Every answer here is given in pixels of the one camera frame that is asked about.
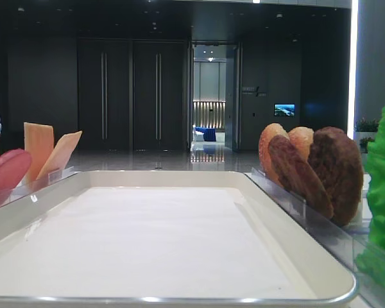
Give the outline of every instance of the door handle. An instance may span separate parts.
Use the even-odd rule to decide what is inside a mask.
[[[101,138],[105,140],[105,60],[101,53]]]
[[[158,131],[158,139],[161,141],[161,133],[162,133],[162,68],[161,68],[161,54],[158,54],[158,71],[159,71],[159,79],[158,79],[158,93],[159,93],[159,123],[160,130]]]
[[[108,53],[104,53],[104,137],[108,139]]]
[[[159,123],[159,112],[160,112],[160,107],[159,107],[159,60],[158,60],[158,53],[155,55],[155,140],[160,140],[160,134],[159,134],[159,129],[160,129],[160,123]]]

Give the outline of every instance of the tray surface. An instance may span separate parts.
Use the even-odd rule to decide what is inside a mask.
[[[0,242],[0,295],[312,298],[237,200],[237,189],[83,191]]]

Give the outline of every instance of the television screen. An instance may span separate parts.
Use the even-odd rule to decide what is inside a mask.
[[[295,105],[275,105],[274,116],[276,117],[295,116]]]

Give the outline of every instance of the clear acrylic divider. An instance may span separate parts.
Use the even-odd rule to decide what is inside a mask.
[[[374,308],[385,308],[385,251],[364,238],[354,238],[253,168],[251,178],[272,200],[340,263],[352,271],[359,294]]]
[[[61,181],[64,178],[67,178],[73,174],[75,174],[74,167],[69,167],[64,170],[58,169],[32,183],[20,185],[14,189],[2,190],[0,191],[0,208],[15,200],[34,194],[40,189],[57,183],[58,181]]]

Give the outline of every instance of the light strip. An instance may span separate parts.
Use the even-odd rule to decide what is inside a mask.
[[[351,9],[351,42],[349,64],[349,99],[348,99],[348,137],[354,138],[355,124],[355,88],[357,78],[357,42],[358,42],[358,9],[359,0],[352,0]]]

